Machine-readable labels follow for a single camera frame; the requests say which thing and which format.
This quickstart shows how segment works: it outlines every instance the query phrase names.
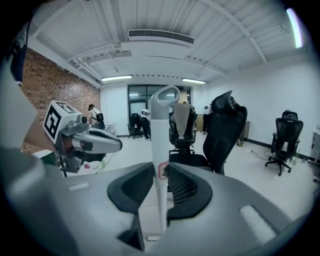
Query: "white wall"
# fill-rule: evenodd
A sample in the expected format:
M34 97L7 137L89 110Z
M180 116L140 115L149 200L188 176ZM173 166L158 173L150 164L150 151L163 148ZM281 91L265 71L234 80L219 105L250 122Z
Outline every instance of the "white wall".
M105 123L115 123L115 135L128 135L128 89L125 82L108 83L101 91Z
M320 70L314 57L287 57L227 76L207 86L206 101L229 90L248 110L249 139L271 144L275 119L290 109L304 124L298 150L311 155L313 130L320 125Z

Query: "label sticker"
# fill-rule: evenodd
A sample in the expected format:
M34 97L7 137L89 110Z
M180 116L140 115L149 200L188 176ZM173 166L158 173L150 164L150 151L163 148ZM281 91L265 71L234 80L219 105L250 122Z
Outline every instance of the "label sticker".
M163 162L159 165L158 172L159 172L159 179L165 180L168 178L168 166L169 161Z
M47 132L49 133L49 136L53 140L55 140L60 120L61 120L61 116L55 110L55 108L51 106L49 108L48 115L46 116L46 119L44 121L44 128L47 130Z

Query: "backpack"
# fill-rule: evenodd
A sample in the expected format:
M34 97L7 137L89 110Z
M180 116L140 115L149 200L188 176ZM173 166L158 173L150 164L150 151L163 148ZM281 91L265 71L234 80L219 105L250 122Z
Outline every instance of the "backpack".
M104 122L104 114L99 113L97 114L96 111L92 110L96 114L96 118L92 117L94 120L96 120L98 123L103 123Z

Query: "red brick wall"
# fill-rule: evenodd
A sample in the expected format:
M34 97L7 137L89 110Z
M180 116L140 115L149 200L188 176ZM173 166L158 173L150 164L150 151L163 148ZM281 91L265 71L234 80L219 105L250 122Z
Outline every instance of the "red brick wall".
M89 104L101 109L99 89L31 49L24 61L22 91L37 110L36 119L41 123L51 100L67 102L84 115ZM32 154L42 149L24 143L22 150Z

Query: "window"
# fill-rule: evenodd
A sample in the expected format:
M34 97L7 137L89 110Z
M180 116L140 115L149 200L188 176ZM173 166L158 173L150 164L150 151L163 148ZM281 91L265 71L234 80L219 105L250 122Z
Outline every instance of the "window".
M135 84L128 85L128 106L129 106L129 116L133 113L138 113L141 115L142 109L151 110L150 100L154 93L165 87L166 85L151 85L151 84ZM191 104L190 88L177 86L180 90L180 100L179 103L187 102ZM166 91L160 94L160 101L170 101L175 98L175 92Z

